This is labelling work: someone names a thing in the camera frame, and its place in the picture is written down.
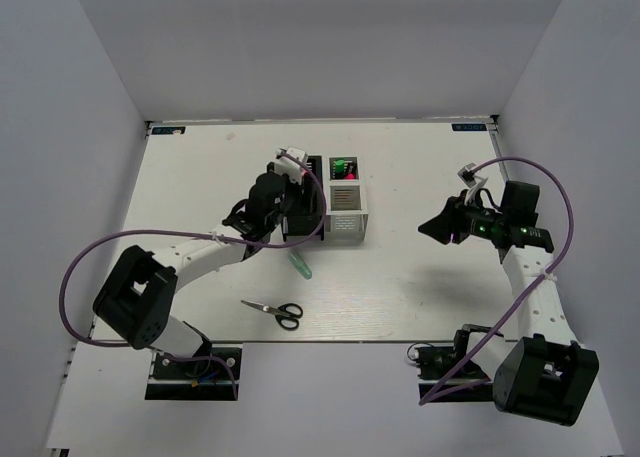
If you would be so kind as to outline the green correction tape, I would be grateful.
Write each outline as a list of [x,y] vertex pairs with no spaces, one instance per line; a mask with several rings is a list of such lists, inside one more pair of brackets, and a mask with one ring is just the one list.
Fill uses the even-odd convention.
[[288,254],[288,259],[295,270],[305,279],[310,280],[313,277],[313,273],[309,265],[306,263],[302,255],[296,251],[291,251]]

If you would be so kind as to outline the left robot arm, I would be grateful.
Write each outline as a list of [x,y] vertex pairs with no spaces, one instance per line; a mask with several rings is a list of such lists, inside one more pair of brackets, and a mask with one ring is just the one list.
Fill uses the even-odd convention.
[[193,238],[165,250],[133,245],[120,255],[93,303],[93,311],[126,343],[174,358],[188,375],[211,364],[211,342],[171,315],[175,295],[195,280],[225,266],[242,263],[270,246],[271,234],[310,194],[312,183],[326,211],[322,183],[311,172],[294,183],[286,174],[259,175],[248,197],[239,201],[204,239]]

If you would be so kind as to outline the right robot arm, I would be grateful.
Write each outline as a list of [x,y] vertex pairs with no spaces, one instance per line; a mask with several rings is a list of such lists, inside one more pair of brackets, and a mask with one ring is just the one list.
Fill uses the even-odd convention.
[[438,398],[492,400],[504,413],[572,426],[599,370],[597,354],[584,348],[569,327],[549,268],[554,246],[538,227],[536,185],[509,181],[495,203],[482,185],[447,199],[443,210],[421,224],[419,233],[437,242],[460,244],[473,236],[489,241],[511,286],[518,308],[517,340],[502,333],[479,341],[490,330],[466,324],[451,346],[422,344],[407,351],[420,370],[420,394],[454,374]]

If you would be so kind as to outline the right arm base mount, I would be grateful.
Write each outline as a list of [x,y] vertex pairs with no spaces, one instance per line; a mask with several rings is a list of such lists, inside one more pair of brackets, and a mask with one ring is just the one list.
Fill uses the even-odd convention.
[[[412,344],[407,348],[406,358],[408,363],[417,369],[419,398],[423,398],[456,363],[453,346],[444,344]],[[478,365],[468,362],[440,389],[440,392],[481,379],[487,379],[486,374]],[[434,400],[435,403],[490,403],[491,401],[492,384],[490,382]]]

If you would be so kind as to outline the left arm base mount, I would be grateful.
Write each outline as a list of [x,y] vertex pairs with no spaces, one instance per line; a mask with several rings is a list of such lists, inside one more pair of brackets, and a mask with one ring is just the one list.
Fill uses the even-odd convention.
[[155,355],[146,384],[148,401],[234,401],[232,382],[217,361],[173,362]]

